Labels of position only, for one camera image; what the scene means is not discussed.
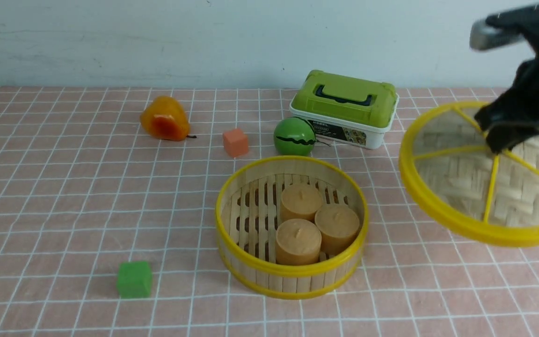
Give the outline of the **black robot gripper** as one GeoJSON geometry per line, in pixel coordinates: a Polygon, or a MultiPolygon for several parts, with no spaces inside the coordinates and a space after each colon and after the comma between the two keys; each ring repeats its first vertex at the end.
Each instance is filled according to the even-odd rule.
{"type": "Polygon", "coordinates": [[[488,133],[486,144],[494,154],[539,136],[539,4],[490,14],[471,26],[470,47],[475,51],[520,42],[530,45],[533,59],[520,64],[509,89],[473,117],[488,133]]]}

